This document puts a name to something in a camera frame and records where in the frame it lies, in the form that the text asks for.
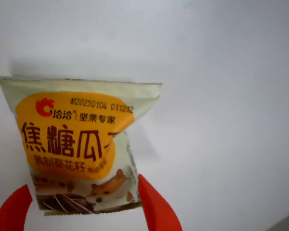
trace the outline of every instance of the brand logo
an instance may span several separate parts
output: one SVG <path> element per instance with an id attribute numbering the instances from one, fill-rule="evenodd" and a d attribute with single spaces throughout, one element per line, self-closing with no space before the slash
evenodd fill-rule
<path id="1" fill-rule="evenodd" d="M 43 117 L 49 117 L 53 114 L 52 110 L 50 110 L 49 112 L 45 111 L 45 107 L 49 107 L 51 109 L 54 108 L 53 105 L 54 101 L 53 100 L 48 100 L 47 98 L 42 99 L 41 101 L 38 100 L 37 104 L 36 104 L 36 109 L 38 114 L 40 114 Z"/>

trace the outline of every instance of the caramel sunflower seed bag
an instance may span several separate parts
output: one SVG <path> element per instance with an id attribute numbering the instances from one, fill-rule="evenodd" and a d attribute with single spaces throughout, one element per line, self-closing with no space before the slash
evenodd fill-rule
<path id="1" fill-rule="evenodd" d="M 124 131 L 158 100 L 160 84 L 1 79 L 46 214 L 100 213 L 139 205 Z"/>

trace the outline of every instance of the hamster illustration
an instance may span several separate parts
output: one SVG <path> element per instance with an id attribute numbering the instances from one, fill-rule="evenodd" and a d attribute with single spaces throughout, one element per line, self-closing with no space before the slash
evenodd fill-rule
<path id="1" fill-rule="evenodd" d="M 102 210 L 108 207 L 115 207 L 116 200 L 125 198 L 126 202 L 133 200 L 133 195 L 129 192 L 131 188 L 131 179 L 127 178 L 121 169 L 109 181 L 97 185 L 92 184 L 91 195 L 86 199 L 95 204 L 94 210 Z"/>

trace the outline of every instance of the white wall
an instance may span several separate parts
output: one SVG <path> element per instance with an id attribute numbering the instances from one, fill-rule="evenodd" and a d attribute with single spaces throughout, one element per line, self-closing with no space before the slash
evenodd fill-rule
<path id="1" fill-rule="evenodd" d="M 133 125 L 138 170 L 184 231 L 263 231 L 289 214 L 289 0 L 0 0 L 0 75 L 163 82 Z M 0 206 L 30 178 L 0 90 Z M 147 230 L 141 209 L 25 230 Z"/>

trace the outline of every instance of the snack bag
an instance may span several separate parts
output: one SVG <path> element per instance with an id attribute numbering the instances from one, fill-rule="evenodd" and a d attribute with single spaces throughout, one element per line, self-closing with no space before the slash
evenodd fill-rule
<path id="1" fill-rule="evenodd" d="M 124 131 L 158 100 L 161 84 L 1 79 L 47 215 L 101 213 L 140 204 Z"/>

